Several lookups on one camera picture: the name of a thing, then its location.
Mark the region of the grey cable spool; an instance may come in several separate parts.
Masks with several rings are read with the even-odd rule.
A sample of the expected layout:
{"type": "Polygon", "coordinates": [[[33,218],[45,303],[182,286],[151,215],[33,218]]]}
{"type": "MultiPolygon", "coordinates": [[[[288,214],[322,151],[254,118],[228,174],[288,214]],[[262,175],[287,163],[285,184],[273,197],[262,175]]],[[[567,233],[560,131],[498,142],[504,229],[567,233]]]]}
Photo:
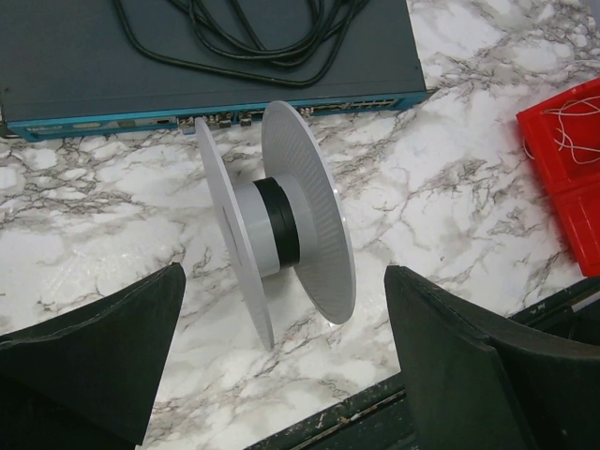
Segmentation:
{"type": "Polygon", "coordinates": [[[275,341],[263,279],[288,268],[327,321],[348,321],[356,298],[350,232],[305,119],[287,102],[269,103],[261,128],[265,176],[238,186],[205,121],[194,124],[217,223],[264,348],[272,350],[275,341]]]}

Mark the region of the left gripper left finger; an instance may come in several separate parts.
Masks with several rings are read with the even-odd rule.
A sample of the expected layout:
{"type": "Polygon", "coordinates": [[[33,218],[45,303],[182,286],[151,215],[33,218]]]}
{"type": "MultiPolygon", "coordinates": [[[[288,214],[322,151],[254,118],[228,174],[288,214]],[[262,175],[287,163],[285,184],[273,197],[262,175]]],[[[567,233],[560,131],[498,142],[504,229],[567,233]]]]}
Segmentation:
{"type": "Polygon", "coordinates": [[[3,445],[140,445],[186,288],[178,263],[1,337],[3,445]]]}

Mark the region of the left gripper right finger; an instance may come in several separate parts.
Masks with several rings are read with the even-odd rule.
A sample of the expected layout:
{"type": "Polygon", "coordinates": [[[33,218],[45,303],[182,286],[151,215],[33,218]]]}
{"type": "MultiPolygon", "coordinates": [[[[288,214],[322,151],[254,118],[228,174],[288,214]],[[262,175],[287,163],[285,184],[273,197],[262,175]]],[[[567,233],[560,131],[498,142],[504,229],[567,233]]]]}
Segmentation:
{"type": "Polygon", "coordinates": [[[421,448],[598,447],[597,304],[540,330],[404,266],[384,287],[421,448]]]}

